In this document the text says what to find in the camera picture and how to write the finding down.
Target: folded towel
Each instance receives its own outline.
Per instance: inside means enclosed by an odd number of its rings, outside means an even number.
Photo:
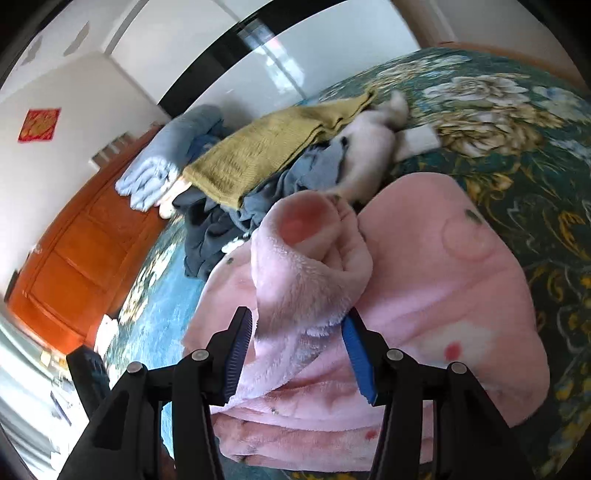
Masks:
[[[222,131],[221,125],[222,112],[214,105],[199,105],[174,118],[115,182],[115,190],[121,196],[131,195],[134,210],[146,212],[172,186],[189,161],[217,141],[208,132]]]
[[[216,202],[238,210],[245,193],[297,158],[310,144],[334,137],[374,97],[374,92],[367,92],[265,115],[187,166],[183,176]]]

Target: white wall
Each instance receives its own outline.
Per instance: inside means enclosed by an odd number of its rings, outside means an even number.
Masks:
[[[456,41],[503,48],[548,63],[583,79],[548,28],[518,0],[391,0],[423,46]]]
[[[18,143],[31,108],[61,108],[52,141]],[[94,173],[89,158],[117,135],[139,136],[167,119],[100,53],[52,70],[0,103],[0,292]]]
[[[31,42],[0,89],[0,102],[41,75],[93,51],[101,51],[105,38],[124,19],[125,11],[138,0],[73,0]],[[64,57],[64,52],[88,22],[89,29],[80,47]],[[34,59],[23,64],[30,48],[41,37]]]

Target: green floral bedding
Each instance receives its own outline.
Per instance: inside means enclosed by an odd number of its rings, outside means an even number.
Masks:
[[[591,106],[546,72],[446,48],[376,66],[315,100],[360,95],[367,88],[378,91],[379,102],[392,89],[403,91],[410,125],[434,125],[444,145],[397,165],[387,183],[416,171],[451,175],[526,273],[551,387],[543,406],[515,433],[536,474],[550,476],[591,423]]]

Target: flower pattern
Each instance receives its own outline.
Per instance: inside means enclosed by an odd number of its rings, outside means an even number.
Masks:
[[[470,158],[485,157],[491,151],[519,155],[542,142],[533,127],[516,122],[504,111],[446,111],[425,116],[421,122],[437,128],[444,147]]]
[[[495,75],[478,77],[455,77],[450,83],[442,83],[424,90],[428,99],[436,102],[457,101],[481,103],[483,105],[519,106],[529,101],[523,95],[527,88],[520,87],[514,80]]]
[[[533,91],[547,98],[547,100],[539,100],[535,104],[550,113],[572,122],[591,123],[591,106],[573,92],[560,87],[546,88],[539,85]]]

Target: pile of clothes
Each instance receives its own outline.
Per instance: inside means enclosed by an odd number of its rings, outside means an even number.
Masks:
[[[383,409],[359,393],[340,335],[353,306],[368,329],[418,362],[467,364],[511,426],[546,396],[548,365],[523,271],[461,188],[415,173],[378,194],[389,166],[440,142],[428,125],[403,130],[401,93],[372,106],[374,98],[291,107],[224,139],[212,130],[221,116],[203,106],[210,121],[200,140],[183,141],[167,167],[155,154],[120,180],[154,192],[137,172],[161,171],[152,182],[164,179],[160,196],[169,189],[160,201],[184,215],[186,274],[207,280],[186,353],[205,348],[237,307],[253,312],[238,390],[212,407],[220,450],[238,462],[370,469]],[[145,207],[155,194],[140,196]],[[423,412],[428,461],[431,402]]]
[[[171,207],[181,212],[185,274],[207,280],[280,199],[318,190],[366,203],[393,162],[439,147],[429,126],[402,130],[408,106],[401,93],[376,107],[374,99],[370,91],[290,107],[230,136],[217,107],[198,106],[158,133],[117,182],[117,191],[131,194],[135,209],[158,202],[165,218]]]

